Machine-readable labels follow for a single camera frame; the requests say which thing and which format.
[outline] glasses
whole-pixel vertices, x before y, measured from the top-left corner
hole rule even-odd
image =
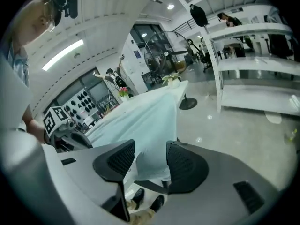
[[[54,4],[53,1],[47,0],[44,3],[44,17],[48,20],[46,23],[46,28],[48,32],[52,32],[55,28],[55,23],[53,19],[53,13],[54,13]]]

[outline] white shelf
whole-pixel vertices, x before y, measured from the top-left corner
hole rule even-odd
[[[272,57],[245,57],[219,60],[219,71],[263,70],[300,76],[300,63]]]
[[[262,22],[225,28],[223,30],[210,33],[209,37],[212,40],[218,40],[224,38],[251,35],[253,33],[292,35],[293,31],[289,26],[283,24]]]
[[[225,85],[221,105],[300,116],[300,111],[290,102],[292,95],[300,98],[300,91],[269,86]]]

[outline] light fixture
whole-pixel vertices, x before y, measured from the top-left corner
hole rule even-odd
[[[60,53],[58,53],[55,57],[53,57],[49,62],[46,63],[45,66],[43,66],[43,70],[47,71],[49,68],[51,68],[59,59],[61,59],[63,56],[67,55],[69,52],[73,51],[74,49],[78,48],[79,46],[83,45],[83,40],[79,40],[69,47],[62,50]]]
[[[173,5],[173,4],[170,4],[169,6],[168,6],[168,9],[169,10],[171,10],[171,9],[173,9],[175,6]]]
[[[75,53],[74,58],[76,59],[78,57],[80,57],[80,53]]]

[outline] window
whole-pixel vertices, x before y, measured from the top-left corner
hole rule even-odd
[[[96,86],[92,87],[91,89],[89,89],[89,92],[95,99],[96,103],[99,102],[108,94],[107,86],[103,81],[98,83]]]
[[[135,29],[142,36],[144,42],[148,42],[152,35],[154,35],[154,31],[150,25],[135,25]]]
[[[76,80],[69,87],[67,87],[61,94],[56,97],[57,102],[60,106],[64,105],[68,100],[72,98],[76,93],[78,93],[83,88],[79,80]]]
[[[153,29],[154,29],[154,31],[155,31],[156,33],[162,32],[160,26],[158,26],[158,25],[152,25],[152,27],[153,27]]]
[[[93,70],[89,71],[85,75],[81,77],[81,81],[83,82],[84,86],[88,89],[90,87],[95,86],[101,80],[93,75]]]
[[[143,41],[140,39],[139,35],[137,34],[137,32],[136,32],[134,29],[131,29],[130,34],[131,34],[131,36],[133,37],[133,39],[135,40],[135,43],[138,44],[138,43],[143,42]]]
[[[238,12],[243,12],[243,11],[244,10],[242,7],[230,10],[231,13],[238,13]]]

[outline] floor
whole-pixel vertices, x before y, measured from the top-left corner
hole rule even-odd
[[[191,110],[178,110],[177,134],[180,141],[210,150],[232,155],[261,174],[278,190],[285,189],[297,163],[295,144],[300,143],[296,136],[293,142],[285,137],[295,128],[300,131],[297,117],[282,114],[280,124],[270,123],[263,111],[224,108],[217,112],[216,87],[212,68],[203,72],[203,64],[190,65],[182,74],[182,80],[189,80],[186,95],[196,98],[198,104]],[[224,72],[225,83],[233,81],[255,81],[263,83],[276,79],[285,84],[289,75],[267,71]],[[161,87],[156,84],[153,89]],[[132,198],[140,186],[133,184],[126,192]],[[146,190],[145,203],[139,209],[148,208],[159,194]]]

